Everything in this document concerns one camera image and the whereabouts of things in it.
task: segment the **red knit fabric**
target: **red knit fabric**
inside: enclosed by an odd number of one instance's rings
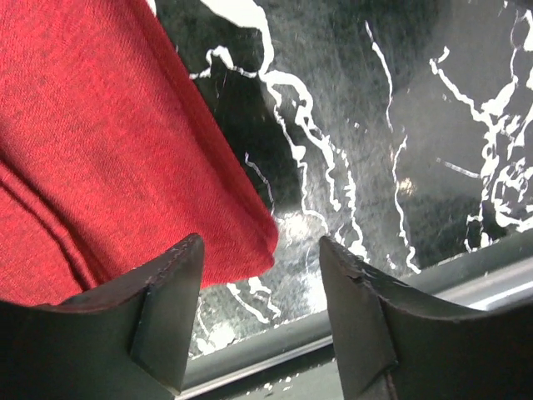
[[[144,0],[0,2],[0,298],[59,303],[206,242],[202,286],[277,231]]]

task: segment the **white vein pattern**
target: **white vein pattern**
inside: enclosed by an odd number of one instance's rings
[[[519,24],[525,24],[528,33],[522,44],[513,43],[513,33]],[[520,91],[533,91],[533,68],[527,76],[518,76],[515,71],[515,60],[517,54],[533,52],[533,16],[530,10],[524,13],[517,12],[513,27],[510,33],[513,53],[509,63],[510,81],[501,88],[498,94],[480,107],[476,107],[476,102],[466,96],[461,90],[446,76],[441,64],[450,55],[450,49],[444,47],[442,55],[429,61],[431,71],[450,90],[459,102],[465,104],[476,122],[486,126],[483,136],[486,141],[481,151],[484,159],[483,166],[478,173],[470,172],[459,166],[448,165],[449,168],[459,173],[464,173],[471,178],[480,178],[483,182],[481,191],[481,201],[479,211],[475,215],[468,216],[467,227],[473,221],[481,224],[481,248],[492,244],[492,238],[483,231],[483,203],[491,203],[496,212],[496,222],[501,227],[514,227],[517,232],[524,232],[533,227],[533,204],[525,204],[525,217],[517,217],[517,211],[511,204],[524,203],[529,180],[533,176],[533,167],[526,166],[524,147],[526,145],[526,129],[533,120],[533,103],[529,104],[529,112],[525,115],[514,114],[509,105],[513,97]],[[471,252],[476,250],[472,247],[468,239],[465,239],[466,249]]]
[[[244,163],[248,167],[253,169],[256,172],[257,176],[265,184],[266,190],[267,190],[267,193],[268,193],[268,200],[270,201],[270,204],[271,204],[270,214],[274,215],[274,212],[276,211],[276,204],[274,202],[274,197],[272,196],[272,190],[271,190],[270,182],[268,182],[268,179],[262,174],[262,172],[259,169],[259,167],[257,166],[257,164],[255,164],[254,162],[250,161],[250,154],[248,154],[247,152],[244,153]]]
[[[266,308],[268,308],[274,314],[273,318],[281,316],[281,310],[272,304],[272,290],[262,284],[259,277],[251,277],[248,279],[250,285],[250,294],[256,296],[259,292],[263,292],[267,295]]]
[[[290,73],[281,72],[277,70],[269,70],[271,63],[274,60],[274,47],[272,45],[270,29],[268,27],[267,16],[262,7],[254,3],[253,0],[201,0],[204,5],[206,5],[213,13],[219,17],[225,18],[227,21],[233,23],[234,25],[240,28],[255,28],[262,34],[262,45],[264,49],[263,62],[261,67],[257,72],[248,72],[243,70],[240,67],[234,65],[232,61],[232,56],[229,53],[228,49],[223,46],[218,46],[214,49],[211,49],[207,52],[206,60],[208,63],[208,68],[205,70],[192,73],[190,75],[191,79],[197,78],[209,78],[211,76],[211,67],[212,67],[212,58],[218,57],[226,65],[226,67],[232,71],[240,73],[243,77],[246,78],[259,78],[266,85],[266,90],[275,100],[275,106],[273,111],[273,116],[276,119],[276,122],[281,127],[283,135],[289,144],[291,149],[292,158],[296,161],[298,169],[301,171],[301,211],[304,216],[311,218],[317,218],[320,221],[321,226],[324,229],[324,233],[330,232],[330,226],[326,220],[326,217],[318,212],[317,210],[312,209],[312,207],[307,206],[308,200],[308,168],[309,165],[304,161],[306,155],[306,147],[302,145],[296,145],[287,129],[286,123],[283,116],[280,114],[281,104],[283,102],[283,96],[278,92],[274,87],[279,86],[289,86],[293,87],[299,95],[301,104],[297,106],[296,116],[294,123],[302,129],[305,133],[306,138],[311,142],[313,146],[320,149],[324,160],[326,162],[326,173],[324,178],[326,179],[329,185],[329,203],[331,204],[332,209],[335,212],[338,212],[342,208],[342,204],[335,194],[335,179],[331,176],[331,172],[336,168],[336,157],[333,152],[334,146],[330,141],[330,137],[324,135],[321,129],[314,123],[312,117],[313,109],[313,97],[307,89],[303,81]],[[267,185],[269,190],[269,196],[271,196],[270,185],[267,183],[267,179],[261,174],[259,168],[256,164],[249,161],[249,156],[245,156],[245,163],[253,168],[262,181]],[[349,168],[348,161],[346,160],[346,154],[344,154],[344,165],[346,168]],[[347,178],[349,184],[345,187],[347,207],[350,209],[351,214],[351,227],[357,233],[357,239],[349,246],[349,249],[361,256],[368,261],[367,251],[363,245],[363,235],[362,230],[359,225],[356,223],[356,184],[351,175],[351,171],[347,171]],[[272,206],[274,206],[274,198],[271,198]],[[293,225],[299,227],[305,227],[305,221],[302,221],[302,218],[294,215],[292,217],[284,217],[283,219],[277,220],[278,223],[290,223],[292,220],[295,222]],[[228,289],[232,293],[233,297],[250,313],[254,314],[261,323],[267,323],[267,319],[255,308],[251,307],[249,304],[246,304],[241,297],[239,296],[239,291],[234,284],[227,285]],[[269,300],[268,307],[276,315],[276,310],[272,309],[271,302]]]
[[[365,28],[366,33],[368,34],[368,37],[370,38],[372,42],[372,51],[379,57],[381,61],[381,65],[383,66],[383,70],[386,75],[386,80],[389,84],[389,99],[388,104],[386,106],[385,110],[385,116],[386,116],[386,123],[389,129],[391,130],[391,133],[394,133],[394,128],[392,127],[391,123],[391,116],[390,116],[390,109],[392,105],[392,76],[391,71],[389,70],[389,66],[386,63],[385,55],[381,51],[379,45],[374,40],[374,35],[372,34],[372,30],[370,28],[370,25],[368,24],[368,21],[365,21]],[[398,182],[398,176],[396,173],[396,170],[398,168],[398,158],[400,157],[400,152],[404,150],[407,147],[407,135],[404,136],[403,142],[399,146],[399,148],[396,150],[396,153],[394,154],[393,158],[393,164],[392,164],[392,177],[394,179],[394,184],[396,185],[395,192],[394,192],[394,204],[396,206],[396,210],[400,214],[400,233],[399,236],[403,240],[403,243],[405,247],[407,248],[407,258],[406,258],[406,264],[407,267],[410,268],[415,273],[420,273],[421,270],[413,263],[413,260],[416,256],[416,250],[415,248],[409,244],[409,239],[407,238],[407,232],[405,228],[405,219],[406,216],[403,212],[403,209],[401,208],[400,202],[398,201],[398,193],[400,192],[400,183]]]
[[[208,330],[202,319],[202,306],[203,301],[200,297],[198,299],[197,321],[205,338],[198,337],[194,332],[193,337],[198,346],[198,350],[200,350],[202,355],[206,355],[227,347],[228,344],[236,340],[236,335],[229,322],[226,321],[216,323],[212,326],[211,330]]]

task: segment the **red fabric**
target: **red fabric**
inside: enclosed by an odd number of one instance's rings
[[[202,286],[277,231],[144,0],[0,2],[0,297],[59,303],[206,242]]]

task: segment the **black marble surface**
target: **black marble surface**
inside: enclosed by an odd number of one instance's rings
[[[281,233],[270,272],[202,292],[191,357],[324,310],[324,234],[401,277],[533,226],[527,8],[156,5]]]

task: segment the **white streak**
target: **white streak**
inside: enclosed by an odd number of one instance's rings
[[[376,53],[376,55],[381,60],[381,65],[383,66],[383,70],[385,71],[386,80],[389,83],[389,102],[388,102],[388,104],[386,106],[385,115],[386,115],[387,126],[391,130],[391,133],[394,133],[394,128],[392,127],[392,123],[391,123],[391,117],[389,115],[389,109],[391,108],[391,104],[392,104],[392,76],[391,76],[391,72],[389,71],[389,66],[386,63],[385,56],[383,55],[383,52],[381,51],[381,49],[378,46],[378,44],[374,41],[374,36],[372,35],[370,26],[368,25],[368,21],[365,21],[365,27],[366,27],[366,32],[368,33],[368,37],[372,41],[372,50],[374,51],[374,53]],[[406,246],[407,250],[409,251],[409,253],[407,254],[407,259],[406,259],[407,267],[412,269],[415,273],[420,273],[421,270],[413,263],[413,259],[414,259],[415,255],[416,255],[416,250],[415,250],[414,247],[412,247],[409,244],[409,240],[407,239],[407,232],[406,232],[406,229],[405,229],[405,226],[404,226],[404,224],[405,224],[405,214],[403,212],[403,209],[401,208],[400,202],[398,201],[398,193],[400,191],[400,183],[398,182],[398,176],[396,175],[396,169],[397,169],[397,166],[398,166],[398,157],[400,156],[400,152],[401,152],[402,149],[404,149],[406,147],[407,147],[407,135],[404,137],[403,142],[401,143],[401,145],[399,146],[398,150],[396,151],[396,154],[394,155],[394,163],[392,165],[392,177],[394,178],[394,183],[396,185],[396,189],[395,189],[395,192],[394,192],[394,204],[396,206],[396,210],[400,214],[400,234],[399,234],[399,236],[400,236],[400,238],[403,239],[403,243]]]
[[[479,112],[476,110],[474,100],[463,94],[459,88],[445,75],[444,71],[441,68],[437,67],[437,60],[431,59],[429,61],[431,71],[434,75],[438,76],[441,81],[446,85],[446,87],[451,91],[451,93],[454,95],[456,100],[460,101],[461,103],[464,103],[468,108],[470,109],[470,113],[472,116],[472,119],[477,122],[484,123],[488,128],[489,131],[486,132],[484,135],[484,139],[486,140],[486,145],[483,147],[482,150],[482,156],[485,159],[484,167],[481,169],[480,177],[483,179],[484,182],[484,189],[481,193],[481,202],[478,209],[477,215],[469,215],[466,218],[466,226],[468,227],[469,224],[473,221],[477,221],[481,224],[481,230],[483,229],[483,201],[488,198],[488,189],[485,178],[488,178],[488,180],[491,179],[491,174],[494,173],[498,166],[499,157],[497,156],[495,151],[492,151],[493,146],[495,146],[496,143],[496,134],[497,129],[493,126],[492,118],[489,112]],[[495,104],[491,104],[490,106],[487,106],[487,110],[492,110],[497,107]],[[464,241],[466,250],[470,253],[475,248],[472,248],[470,244],[468,243],[468,238]]]
[[[270,182],[268,182],[268,179],[266,179],[265,176],[261,173],[261,170],[259,169],[259,167],[254,162],[250,161],[249,158],[250,158],[250,155],[247,152],[245,152],[244,153],[244,163],[248,167],[251,167],[256,172],[257,176],[266,185],[266,190],[268,192],[268,199],[270,200],[270,204],[272,205],[270,214],[273,215],[274,211],[275,211],[276,204],[274,203],[274,197],[272,196],[272,190],[271,190],[271,187],[270,187]]]
[[[210,78],[211,68],[213,65],[213,57],[220,58],[220,60],[226,66],[227,69],[240,73],[243,77],[254,78],[257,76],[257,72],[248,72],[242,69],[241,67],[236,67],[233,63],[232,55],[230,54],[227,47],[217,46],[216,48],[207,50],[206,61],[207,64],[209,64],[209,67],[199,73],[189,74],[189,78],[193,80],[198,78]]]
[[[306,148],[303,146],[295,146],[292,140],[290,139],[287,131],[286,125],[279,113],[279,109],[282,102],[281,94],[274,89],[275,85],[285,85],[292,86],[296,89],[299,94],[300,100],[305,102],[305,105],[300,105],[296,111],[295,123],[298,125],[303,132],[306,134],[306,137],[309,141],[321,149],[324,158],[326,160],[327,170],[325,174],[326,181],[330,187],[330,203],[333,206],[335,211],[338,211],[341,208],[341,204],[335,198],[335,181],[331,177],[331,171],[335,168],[333,152],[330,147],[329,137],[325,137],[321,134],[320,129],[313,122],[311,115],[313,109],[313,98],[309,91],[306,88],[306,85],[301,81],[300,78],[286,72],[280,72],[273,70],[268,72],[269,67],[271,66],[272,61],[274,60],[274,47],[272,45],[270,29],[268,27],[267,16],[264,10],[257,6],[253,0],[201,0],[208,8],[210,8],[216,15],[225,18],[227,21],[235,24],[240,28],[255,28],[262,34],[262,44],[263,44],[263,63],[257,72],[259,79],[266,84],[266,90],[274,98],[276,105],[274,106],[273,114],[277,123],[283,129],[283,134],[285,135],[286,140],[291,147],[291,154],[293,159],[296,161],[298,168],[302,170],[302,209],[305,214],[312,215],[321,220],[322,226],[326,229],[326,232],[329,232],[326,219],[320,213],[314,210],[306,209],[305,201],[307,196],[306,190],[306,174],[307,174],[307,163],[303,162]],[[318,133],[320,138],[316,137],[311,133],[311,131]]]
[[[527,24],[530,27],[533,26],[533,16],[531,15],[531,10],[526,11],[523,19],[527,21]],[[531,29],[527,33],[523,48],[525,52],[533,52],[533,31],[531,31]]]
[[[156,0],[147,0],[148,7],[152,10],[153,15],[157,15]]]
[[[481,175],[479,173],[468,171],[467,169],[464,169],[463,167],[459,167],[459,166],[457,166],[455,164],[452,164],[451,162],[447,162],[447,161],[441,160],[440,158],[437,158],[436,161],[438,163],[442,163],[442,164],[446,165],[449,169],[453,169],[454,171],[456,171],[458,173],[462,173],[463,175],[465,175],[465,176],[467,176],[469,178],[481,179]]]
[[[264,324],[268,324],[270,322],[267,318],[265,318],[263,314],[261,314],[259,310],[255,309],[250,304],[245,303],[241,299],[241,296],[239,296],[239,294],[241,294],[241,291],[237,289],[235,283],[228,283],[226,287],[229,289],[232,296],[239,302],[239,304],[241,304],[248,312],[250,312],[257,318],[257,321]]]
[[[353,176],[351,175],[351,171],[349,169],[350,164],[348,163],[348,157],[344,150],[341,150],[341,158],[344,160],[345,166],[348,169],[348,184],[344,187],[344,190],[346,190],[346,197],[348,198],[348,208],[350,208],[351,227],[357,234],[357,239],[353,241],[350,247],[348,247],[348,250],[350,250],[350,252],[352,252],[353,254],[362,257],[365,262],[368,263],[370,262],[370,258],[368,257],[368,251],[366,250],[366,247],[363,245],[363,231],[356,222],[357,187],[355,181],[353,180]]]
[[[398,268],[396,266],[396,264],[391,260],[391,255],[390,254],[386,255],[386,261],[389,264],[389,267],[391,267],[391,269],[397,269]]]
[[[530,77],[526,82],[526,87],[529,88],[530,90],[533,90],[533,69],[531,69],[530,71]]]
[[[335,235],[333,235],[333,238],[336,240],[337,243],[339,243],[340,245],[344,246],[344,242],[346,241],[346,239],[342,237],[341,229],[342,229],[342,226],[340,226],[336,230]]]
[[[470,304],[468,307],[474,308],[476,310],[487,311],[488,307],[492,303],[495,303],[499,300],[503,300],[504,298],[508,298],[509,296],[512,296],[513,294],[524,292],[525,290],[529,290],[531,288],[533,288],[533,281],[522,283],[520,286],[517,286],[512,289],[506,290],[504,292],[495,294],[493,296],[480,300],[479,302],[474,302]]]
[[[516,76],[513,76],[511,82],[507,83],[500,90],[500,92],[496,95],[495,98],[491,98],[490,100],[481,104],[481,110],[484,113],[489,113],[496,117],[501,117],[507,107],[507,104],[509,104],[513,93],[515,92],[517,81],[518,78]]]
[[[280,317],[281,310],[278,307],[276,307],[274,304],[272,304],[272,298],[271,298],[272,290],[264,286],[261,283],[261,280],[259,279],[259,277],[251,277],[250,279],[248,279],[248,284],[250,285],[250,294],[254,295],[257,292],[264,292],[268,295],[266,308],[268,308],[274,313],[274,318]]]
[[[448,58],[450,55],[450,49],[447,46],[444,46],[444,50],[442,51],[441,56],[436,60],[437,63],[442,63],[444,60]]]
[[[365,27],[366,27],[366,32],[368,33],[368,37],[370,38],[370,40],[372,42],[372,50],[379,57],[379,59],[381,61],[381,65],[383,66],[383,70],[385,71],[386,80],[389,83],[389,103],[386,105],[385,116],[386,116],[386,123],[387,123],[389,129],[391,130],[391,132],[394,132],[394,129],[392,128],[392,124],[391,124],[391,117],[389,115],[389,109],[391,108],[391,104],[392,104],[392,76],[391,76],[391,71],[389,71],[389,66],[386,64],[385,56],[383,55],[383,52],[381,51],[381,49],[378,46],[378,44],[374,41],[374,36],[372,35],[370,26],[368,25],[368,21],[365,21]]]
[[[209,331],[207,330],[207,327],[206,327],[205,323],[203,323],[203,320],[202,320],[202,305],[203,305],[202,299],[198,298],[198,307],[197,307],[198,323],[200,323],[200,328],[206,334],[206,336],[209,338]]]
[[[306,275],[309,274],[309,252],[311,251],[311,247],[307,248],[306,251]]]
[[[398,148],[398,151],[394,155],[394,163],[392,164],[392,177],[394,178],[394,183],[396,185],[396,190],[394,192],[394,204],[396,205],[396,210],[400,214],[400,238],[403,239],[403,243],[406,246],[409,253],[407,254],[407,267],[412,269],[415,273],[421,273],[421,270],[412,262],[413,258],[416,255],[416,250],[414,247],[412,247],[409,244],[409,240],[407,239],[407,232],[404,228],[405,223],[405,214],[403,213],[403,209],[400,206],[400,202],[398,201],[398,192],[400,191],[400,184],[398,182],[398,176],[396,175],[396,169],[398,167],[398,158],[400,157],[400,152],[403,149],[407,148],[407,135],[404,137],[403,142]]]

